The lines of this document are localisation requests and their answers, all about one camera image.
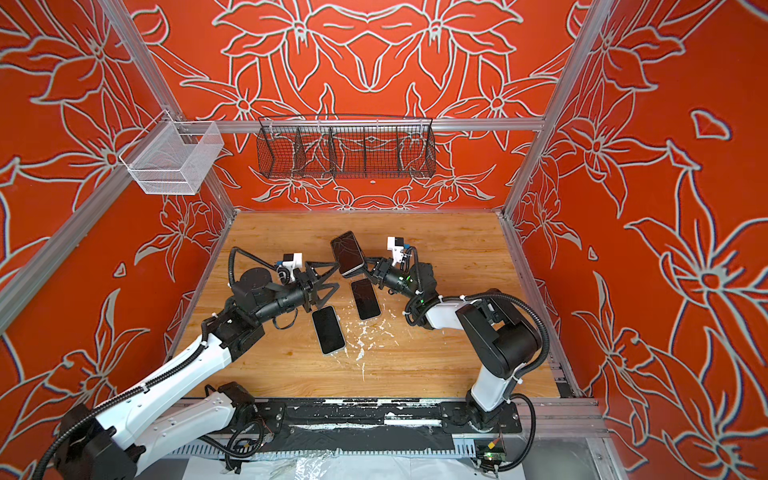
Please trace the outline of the phone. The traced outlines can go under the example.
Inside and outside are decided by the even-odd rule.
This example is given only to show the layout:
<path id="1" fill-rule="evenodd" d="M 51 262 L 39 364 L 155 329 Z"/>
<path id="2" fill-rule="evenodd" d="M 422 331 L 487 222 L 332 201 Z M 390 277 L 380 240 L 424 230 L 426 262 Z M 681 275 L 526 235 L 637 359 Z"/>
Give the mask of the phone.
<path id="1" fill-rule="evenodd" d="M 323 355 L 331 355 L 346 347 L 339 318 L 333 306 L 312 313 L 312 322 Z"/>
<path id="2" fill-rule="evenodd" d="M 331 242 L 339 273 L 343 278 L 351 278 L 360 274 L 366 267 L 365 256 L 352 231 L 347 231 Z"/>
<path id="3" fill-rule="evenodd" d="M 351 288 L 361 320 L 370 320 L 381 315 L 381 309 L 373 285 L 369 280 L 361 279 L 354 281 L 351 283 Z"/>

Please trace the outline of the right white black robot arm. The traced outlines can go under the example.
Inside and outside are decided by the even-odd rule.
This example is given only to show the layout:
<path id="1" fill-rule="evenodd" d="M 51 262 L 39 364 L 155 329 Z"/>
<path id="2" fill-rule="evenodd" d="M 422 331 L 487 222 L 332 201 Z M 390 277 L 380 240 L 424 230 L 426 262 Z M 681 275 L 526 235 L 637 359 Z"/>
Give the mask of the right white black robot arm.
<path id="1" fill-rule="evenodd" d="M 549 354 L 549 333 L 539 315 L 523 300 L 498 289 L 439 294 L 432 265 L 420 261 L 413 246 L 394 247 L 390 258 L 357 251 L 351 258 L 354 266 L 347 278 L 363 275 L 378 288 L 407 298 L 403 315 L 408 325 L 464 332 L 481 362 L 466 395 L 466 422 L 480 432 L 493 429 L 516 386 Z"/>

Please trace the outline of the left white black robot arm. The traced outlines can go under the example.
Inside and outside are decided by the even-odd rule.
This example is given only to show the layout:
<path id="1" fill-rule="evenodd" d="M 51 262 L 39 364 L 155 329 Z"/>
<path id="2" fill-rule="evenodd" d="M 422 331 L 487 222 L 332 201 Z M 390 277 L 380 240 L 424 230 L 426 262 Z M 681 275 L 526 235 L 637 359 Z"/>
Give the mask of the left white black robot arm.
<path id="1" fill-rule="evenodd" d="M 232 295 L 219 313 L 202 322 L 193 344 L 122 394 L 67 412 L 33 478 L 43 478 L 49 466 L 65 479 L 134 478 L 160 450 L 145 435 L 150 426 L 193 387 L 255 345 L 265 334 L 265 322 L 324 307 L 328 299 L 319 293 L 332 296 L 338 290 L 329 280 L 338 268 L 336 262 L 269 264 L 232 248 L 227 265 Z"/>

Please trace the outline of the phone in white case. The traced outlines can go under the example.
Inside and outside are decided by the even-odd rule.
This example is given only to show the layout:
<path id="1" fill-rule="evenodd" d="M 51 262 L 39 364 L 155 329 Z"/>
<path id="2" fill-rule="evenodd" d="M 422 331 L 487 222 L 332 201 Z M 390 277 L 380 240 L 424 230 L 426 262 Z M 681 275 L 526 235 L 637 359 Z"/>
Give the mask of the phone in white case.
<path id="1" fill-rule="evenodd" d="M 339 318 L 333 306 L 312 313 L 312 322 L 323 355 L 331 355 L 346 347 Z"/>

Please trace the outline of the clear plastic bin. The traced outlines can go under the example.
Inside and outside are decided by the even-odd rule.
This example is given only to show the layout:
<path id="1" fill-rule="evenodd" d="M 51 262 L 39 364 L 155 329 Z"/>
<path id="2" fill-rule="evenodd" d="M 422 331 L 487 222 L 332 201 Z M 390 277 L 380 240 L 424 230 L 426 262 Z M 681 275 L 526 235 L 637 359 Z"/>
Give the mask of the clear plastic bin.
<path id="1" fill-rule="evenodd" d="M 215 122 L 193 124 L 191 133 L 181 132 L 182 126 L 181 122 L 160 122 L 131 142 L 126 156 L 119 156 L 144 193 L 194 195 L 200 190 L 224 141 Z"/>

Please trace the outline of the small green circuit board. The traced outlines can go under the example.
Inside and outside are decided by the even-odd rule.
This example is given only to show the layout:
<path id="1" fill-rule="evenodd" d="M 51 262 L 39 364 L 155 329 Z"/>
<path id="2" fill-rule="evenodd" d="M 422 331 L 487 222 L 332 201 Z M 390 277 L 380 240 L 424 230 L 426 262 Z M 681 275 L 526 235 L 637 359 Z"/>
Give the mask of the small green circuit board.
<path id="1" fill-rule="evenodd" d="M 497 441 L 477 441 L 476 459 L 479 466 L 484 470 L 496 470 L 507 461 L 507 455 L 504 447 Z"/>

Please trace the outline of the aluminium frame rails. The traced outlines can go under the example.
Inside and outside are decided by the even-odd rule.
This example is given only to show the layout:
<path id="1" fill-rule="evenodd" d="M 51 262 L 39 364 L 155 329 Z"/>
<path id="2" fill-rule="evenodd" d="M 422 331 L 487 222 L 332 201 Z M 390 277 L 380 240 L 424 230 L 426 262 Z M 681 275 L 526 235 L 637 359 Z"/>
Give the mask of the aluminium frame rails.
<path id="1" fill-rule="evenodd" d="M 244 212 L 500 207 L 589 1 L 5 1 L 1 475 L 172 353 Z"/>

